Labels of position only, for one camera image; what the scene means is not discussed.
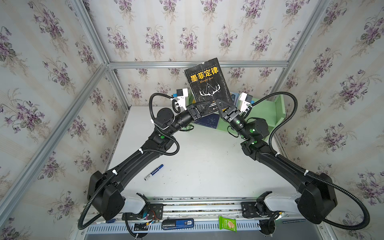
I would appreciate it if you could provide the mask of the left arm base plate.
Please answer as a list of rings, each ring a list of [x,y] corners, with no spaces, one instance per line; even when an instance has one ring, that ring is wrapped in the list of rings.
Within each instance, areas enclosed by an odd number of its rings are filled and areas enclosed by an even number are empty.
[[[128,221],[149,221],[161,220],[163,218],[164,205],[163,204],[146,204],[144,209],[138,213],[123,213],[122,220]]]

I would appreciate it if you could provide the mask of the white blue magazine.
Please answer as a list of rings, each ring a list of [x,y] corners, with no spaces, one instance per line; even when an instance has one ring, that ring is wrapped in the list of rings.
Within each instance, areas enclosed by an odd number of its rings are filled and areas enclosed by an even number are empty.
[[[232,98],[232,101],[233,101],[233,103],[234,103],[234,105],[235,105],[236,107],[238,106],[239,96],[240,96],[239,93],[232,93],[232,92],[231,92],[231,98]]]

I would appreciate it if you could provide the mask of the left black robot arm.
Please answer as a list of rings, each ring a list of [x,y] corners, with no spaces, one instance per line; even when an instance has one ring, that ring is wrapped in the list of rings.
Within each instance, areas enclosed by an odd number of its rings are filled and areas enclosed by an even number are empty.
[[[154,93],[149,99],[149,112],[154,122],[154,131],[148,140],[132,155],[112,169],[95,172],[90,177],[88,195],[84,210],[78,220],[78,229],[84,230],[97,219],[111,220],[121,212],[126,202],[121,192],[128,183],[149,163],[161,156],[174,156],[180,151],[180,144],[174,133],[183,131],[189,124],[201,119],[210,102],[196,102],[186,106],[184,111],[162,108],[153,111],[156,96],[171,99],[170,96]]]

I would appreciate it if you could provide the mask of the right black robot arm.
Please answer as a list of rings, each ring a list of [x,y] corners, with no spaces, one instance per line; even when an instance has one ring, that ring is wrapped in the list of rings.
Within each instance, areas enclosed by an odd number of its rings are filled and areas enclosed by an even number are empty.
[[[280,175],[288,181],[301,195],[295,199],[299,213],[313,224],[322,222],[333,227],[358,231],[366,228],[370,221],[370,213],[364,203],[355,195],[344,188],[334,184],[327,174],[316,174],[295,164],[282,154],[278,153],[272,146],[272,142],[265,142],[266,136],[273,137],[276,131],[293,118],[298,109],[297,98],[288,92],[278,92],[278,95],[290,97],[294,102],[291,114],[269,131],[265,119],[252,118],[247,122],[245,114],[242,114],[232,103],[217,99],[220,117],[244,139],[241,143],[243,153]],[[363,219],[356,225],[342,225],[327,219],[329,213],[338,205],[335,191],[339,191],[351,198],[361,209]]]

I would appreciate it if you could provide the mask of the black book with antlers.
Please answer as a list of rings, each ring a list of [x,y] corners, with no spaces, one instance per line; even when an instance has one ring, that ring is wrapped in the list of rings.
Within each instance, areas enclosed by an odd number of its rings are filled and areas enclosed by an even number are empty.
[[[205,103],[204,117],[218,112],[215,100],[232,102],[231,93],[217,58],[184,70],[196,103]]]

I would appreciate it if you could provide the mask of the navy book yellow label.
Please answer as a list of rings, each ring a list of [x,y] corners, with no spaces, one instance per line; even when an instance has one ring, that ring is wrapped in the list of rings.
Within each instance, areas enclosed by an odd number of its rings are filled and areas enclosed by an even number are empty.
[[[220,116],[218,114],[210,114],[194,122],[195,125],[217,129]]]

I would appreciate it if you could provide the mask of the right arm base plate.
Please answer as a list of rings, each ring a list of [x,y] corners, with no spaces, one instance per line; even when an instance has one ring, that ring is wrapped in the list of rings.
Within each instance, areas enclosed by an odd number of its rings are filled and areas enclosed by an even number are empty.
[[[241,202],[242,216],[246,219],[269,218],[276,211],[271,211],[264,202]]]

